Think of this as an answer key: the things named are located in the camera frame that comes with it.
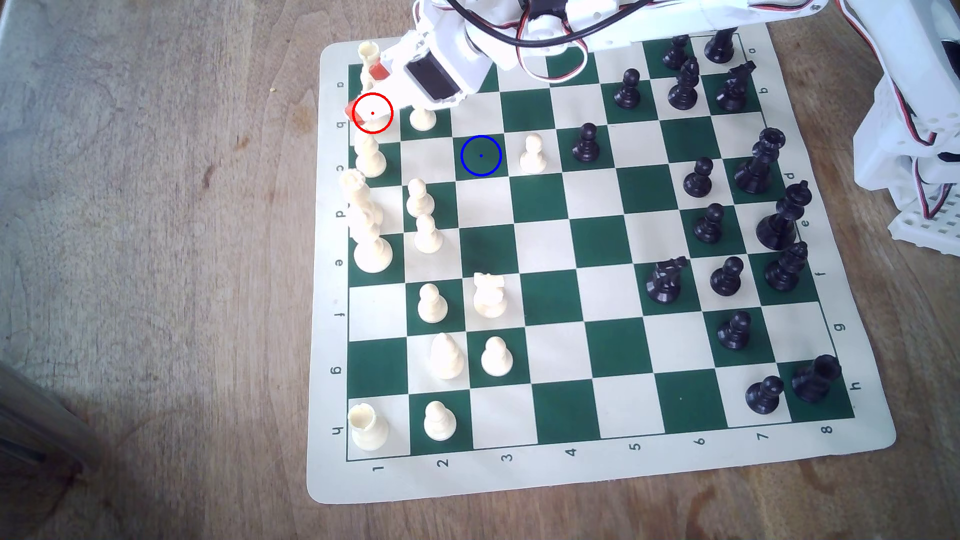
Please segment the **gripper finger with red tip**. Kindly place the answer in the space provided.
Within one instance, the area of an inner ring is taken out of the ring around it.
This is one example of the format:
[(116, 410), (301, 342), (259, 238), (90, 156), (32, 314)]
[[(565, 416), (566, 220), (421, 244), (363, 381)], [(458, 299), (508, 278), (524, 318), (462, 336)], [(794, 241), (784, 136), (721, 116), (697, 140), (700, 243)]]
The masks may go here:
[(372, 53), (367, 61), (367, 71), (375, 81), (382, 81), (389, 75), (400, 72), (414, 60), (421, 47), (419, 33), (405, 33), (402, 37), (379, 39), (369, 42)]
[(357, 125), (384, 122), (389, 124), (403, 107), (404, 105), (396, 99), (376, 91), (368, 91), (348, 102), (344, 113), (348, 120)]

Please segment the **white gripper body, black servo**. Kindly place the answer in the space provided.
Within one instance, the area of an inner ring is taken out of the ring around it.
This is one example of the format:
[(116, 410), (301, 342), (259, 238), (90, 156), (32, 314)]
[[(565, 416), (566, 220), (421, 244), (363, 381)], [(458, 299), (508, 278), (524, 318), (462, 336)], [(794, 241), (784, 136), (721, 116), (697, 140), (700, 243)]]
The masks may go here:
[(414, 29), (420, 34), (413, 60), (390, 74), (390, 89), (404, 106), (449, 109), (480, 91), (493, 60), (474, 43), (474, 26), (451, 7), (414, 1)]

